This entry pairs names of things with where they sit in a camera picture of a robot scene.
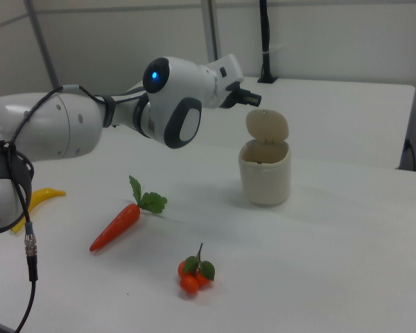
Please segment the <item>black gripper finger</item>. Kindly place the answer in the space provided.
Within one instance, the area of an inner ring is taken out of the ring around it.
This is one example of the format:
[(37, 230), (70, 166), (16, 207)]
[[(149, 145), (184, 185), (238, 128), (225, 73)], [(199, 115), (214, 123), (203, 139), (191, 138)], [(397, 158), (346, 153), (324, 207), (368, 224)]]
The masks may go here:
[(238, 103), (242, 105), (259, 106), (261, 104), (261, 95), (254, 94), (246, 89), (240, 89)]

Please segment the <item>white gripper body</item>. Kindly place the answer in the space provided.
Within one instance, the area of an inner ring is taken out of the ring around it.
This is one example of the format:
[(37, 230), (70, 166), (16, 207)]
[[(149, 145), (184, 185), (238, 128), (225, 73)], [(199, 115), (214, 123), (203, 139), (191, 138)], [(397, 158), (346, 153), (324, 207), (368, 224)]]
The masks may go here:
[(240, 99), (240, 83), (243, 82), (241, 66), (233, 54), (228, 54), (207, 64), (214, 73), (214, 93), (208, 108), (232, 108)]

